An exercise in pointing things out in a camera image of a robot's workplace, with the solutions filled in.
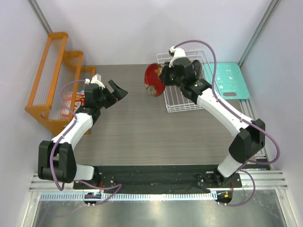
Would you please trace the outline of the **red floral plate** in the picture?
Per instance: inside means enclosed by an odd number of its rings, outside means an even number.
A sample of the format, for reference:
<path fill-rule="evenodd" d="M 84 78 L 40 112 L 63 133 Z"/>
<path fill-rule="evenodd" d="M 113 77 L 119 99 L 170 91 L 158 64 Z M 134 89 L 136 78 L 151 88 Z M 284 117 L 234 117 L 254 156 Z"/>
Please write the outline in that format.
<path fill-rule="evenodd" d="M 161 65 L 153 63 L 150 64 L 145 71 L 145 89 L 153 97 L 160 96 L 165 90 L 165 85 L 160 79 L 160 75 L 162 74 L 162 68 L 163 67 Z"/>

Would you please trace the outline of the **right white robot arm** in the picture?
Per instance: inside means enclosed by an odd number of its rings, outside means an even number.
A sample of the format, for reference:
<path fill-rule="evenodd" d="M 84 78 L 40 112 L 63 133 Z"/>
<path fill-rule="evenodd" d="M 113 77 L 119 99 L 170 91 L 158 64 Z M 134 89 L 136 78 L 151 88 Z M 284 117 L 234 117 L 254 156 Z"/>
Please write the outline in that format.
<path fill-rule="evenodd" d="M 165 62 L 159 79 L 166 86 L 177 86 L 182 95 L 212 114 L 234 137 L 229 154 L 214 170 L 214 182 L 226 186 L 233 174 L 265 145 L 265 123 L 241 114 L 219 97 L 202 76 L 200 61 L 186 57 Z"/>

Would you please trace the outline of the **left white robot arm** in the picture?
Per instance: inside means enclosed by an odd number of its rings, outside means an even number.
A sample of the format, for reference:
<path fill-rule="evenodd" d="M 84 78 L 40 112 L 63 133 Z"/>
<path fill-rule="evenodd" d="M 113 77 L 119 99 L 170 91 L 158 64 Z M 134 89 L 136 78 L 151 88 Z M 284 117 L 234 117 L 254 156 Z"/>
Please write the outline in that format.
<path fill-rule="evenodd" d="M 97 75 L 78 82 L 85 83 L 84 102 L 77 111 L 72 112 L 71 122 L 51 140 L 42 141 L 38 148 L 38 177 L 54 181 L 59 189 L 64 183 L 80 180 L 84 180 L 91 189 L 100 185 L 101 177 L 95 173 L 93 166 L 76 163 L 74 149 L 96 123 L 100 110 L 113 106 L 128 94 L 112 80 L 108 83 L 113 91 L 109 91 Z"/>

